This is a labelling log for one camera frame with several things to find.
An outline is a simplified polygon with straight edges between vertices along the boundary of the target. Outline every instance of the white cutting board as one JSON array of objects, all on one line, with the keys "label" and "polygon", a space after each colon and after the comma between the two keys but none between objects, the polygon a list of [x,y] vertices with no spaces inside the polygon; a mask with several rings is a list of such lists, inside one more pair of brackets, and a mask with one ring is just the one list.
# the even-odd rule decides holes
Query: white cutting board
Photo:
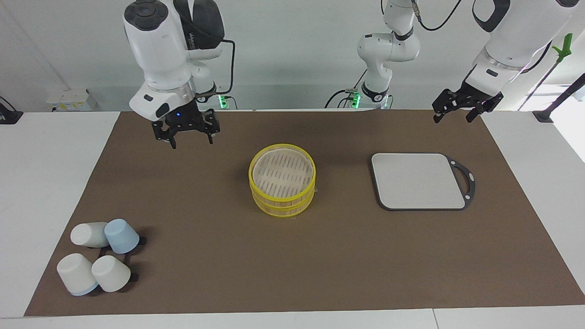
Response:
[{"label": "white cutting board", "polygon": [[[475,191],[467,168],[438,153],[378,153],[371,157],[371,167],[386,210],[463,210]],[[469,191],[462,191],[456,168],[468,179]]]}]

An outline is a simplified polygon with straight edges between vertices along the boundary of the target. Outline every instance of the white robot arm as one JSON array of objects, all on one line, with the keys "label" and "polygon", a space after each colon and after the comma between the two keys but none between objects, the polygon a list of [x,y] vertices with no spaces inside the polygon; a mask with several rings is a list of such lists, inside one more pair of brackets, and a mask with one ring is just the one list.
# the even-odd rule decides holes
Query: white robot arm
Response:
[{"label": "white robot arm", "polygon": [[392,33],[365,35],[357,45],[357,53],[366,62],[366,78],[362,84],[362,104],[384,108],[392,70],[388,62],[411,61],[418,56],[421,43],[414,35],[414,11],[410,0],[388,0],[384,23]]},{"label": "white robot arm", "polygon": [[445,89],[433,102],[435,122],[459,108],[472,108],[467,121],[491,112],[504,98],[502,88],[516,79],[536,52],[565,26],[579,0],[493,0],[488,20],[473,16],[490,32],[490,40],[473,62],[473,68],[455,92]]},{"label": "white robot arm", "polygon": [[206,101],[218,93],[211,71],[201,62],[219,57],[220,42],[228,42],[215,2],[137,0],[124,12],[124,27],[144,71],[144,84],[130,100],[131,109],[152,121],[155,137],[173,148],[179,131],[203,132],[212,143],[219,122],[213,110],[199,112],[196,98]]}]

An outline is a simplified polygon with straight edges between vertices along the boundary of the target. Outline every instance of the black pole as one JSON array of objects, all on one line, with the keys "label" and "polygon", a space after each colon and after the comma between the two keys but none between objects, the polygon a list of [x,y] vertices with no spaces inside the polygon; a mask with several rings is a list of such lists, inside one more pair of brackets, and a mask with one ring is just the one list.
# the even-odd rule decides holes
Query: black pole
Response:
[{"label": "black pole", "polygon": [[559,107],[567,98],[571,97],[574,93],[576,93],[579,89],[583,88],[585,85],[585,73],[581,75],[572,85],[567,88],[546,110],[544,111],[534,111],[532,114],[536,117],[539,122],[546,122],[552,123],[550,119],[550,114],[554,111],[557,107]]}]

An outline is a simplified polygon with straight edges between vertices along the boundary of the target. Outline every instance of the black cable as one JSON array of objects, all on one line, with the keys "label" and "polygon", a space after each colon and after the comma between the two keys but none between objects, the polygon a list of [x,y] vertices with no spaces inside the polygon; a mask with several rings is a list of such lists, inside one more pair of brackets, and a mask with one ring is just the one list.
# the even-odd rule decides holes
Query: black cable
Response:
[{"label": "black cable", "polygon": [[234,67],[234,63],[235,63],[235,58],[236,58],[236,42],[233,40],[227,40],[227,39],[223,39],[221,40],[221,42],[225,42],[225,43],[231,43],[232,44],[232,69],[231,69],[231,74],[230,74],[230,79],[229,79],[229,88],[226,91],[216,91],[217,95],[225,95],[225,94],[229,94],[230,91],[232,91],[233,88],[233,67]]},{"label": "black cable", "polygon": [[455,13],[455,11],[457,10],[457,7],[459,7],[459,4],[461,4],[462,0],[458,0],[457,4],[455,4],[455,7],[453,7],[453,10],[451,11],[451,13],[449,14],[449,16],[447,16],[447,18],[445,19],[445,21],[443,22],[443,24],[439,25],[436,28],[428,28],[427,26],[425,26],[425,24],[422,22],[422,18],[421,18],[421,11],[418,8],[418,4],[417,4],[417,0],[411,0],[412,2],[412,8],[414,10],[414,14],[417,16],[418,22],[421,24],[422,28],[427,30],[427,31],[436,31],[440,28],[442,28],[445,24],[447,24],[447,22],[449,21],[449,19],[451,19],[451,16],[453,16],[453,14]]},{"label": "black cable", "polygon": [[347,97],[344,98],[342,100],[339,101],[339,104],[337,104],[337,108],[339,108],[341,106],[341,102],[345,101],[345,104],[343,105],[343,108],[345,108],[345,105],[347,104],[347,101],[351,101],[353,98],[352,97]]},{"label": "black cable", "polygon": [[542,52],[541,58],[539,58],[536,61],[536,63],[534,63],[534,65],[532,65],[530,68],[527,68],[526,70],[522,71],[520,74],[528,73],[528,72],[532,71],[533,68],[535,68],[536,66],[538,66],[538,64],[540,64],[542,62],[542,60],[545,58],[546,53],[550,49],[550,46],[551,45],[552,45],[552,40],[549,42],[549,44],[546,45],[545,51]]},{"label": "black cable", "polygon": [[345,92],[345,89],[342,89],[342,90],[340,90],[340,91],[338,91],[338,92],[334,93],[334,94],[333,94],[333,95],[332,95],[332,96],[329,98],[329,100],[327,101],[327,103],[325,103],[325,108],[327,108],[327,107],[329,106],[329,103],[331,103],[331,101],[332,101],[332,100],[335,98],[335,96],[337,96],[337,95],[339,95],[339,94],[342,94],[342,93],[344,93],[344,92]]},{"label": "black cable", "polygon": [[367,69],[364,71],[364,73],[362,73],[362,76],[357,79],[356,84],[353,86],[353,89],[357,88],[357,85],[360,84],[360,81],[362,80],[362,78],[366,75]]},{"label": "black cable", "polygon": [[12,108],[12,112],[16,112],[16,108],[14,108],[14,106],[10,104],[10,102],[7,101],[6,98],[0,96],[0,100],[3,100],[6,104],[10,105],[10,107]]},{"label": "black cable", "polygon": [[236,99],[233,96],[226,96],[225,99],[226,100],[232,100],[233,103],[236,105],[236,109],[239,109],[238,108],[238,102],[236,102]]}]

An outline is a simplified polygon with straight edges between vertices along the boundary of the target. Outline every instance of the brown tablecloth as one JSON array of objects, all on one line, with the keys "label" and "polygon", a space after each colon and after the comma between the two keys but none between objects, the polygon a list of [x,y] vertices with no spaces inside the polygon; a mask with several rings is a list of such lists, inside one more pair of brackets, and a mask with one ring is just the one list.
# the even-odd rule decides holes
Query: brown tablecloth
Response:
[{"label": "brown tablecloth", "polygon": [[[507,307],[585,304],[583,293],[483,122],[464,112],[220,113],[214,145],[154,140],[122,113],[49,262],[27,316]],[[265,146],[293,143],[317,165],[309,209],[263,214],[247,168]],[[436,152],[477,181],[464,211],[389,212],[369,170],[377,152]],[[57,262],[81,252],[71,229],[125,218],[148,238],[124,292],[73,297]]]}]

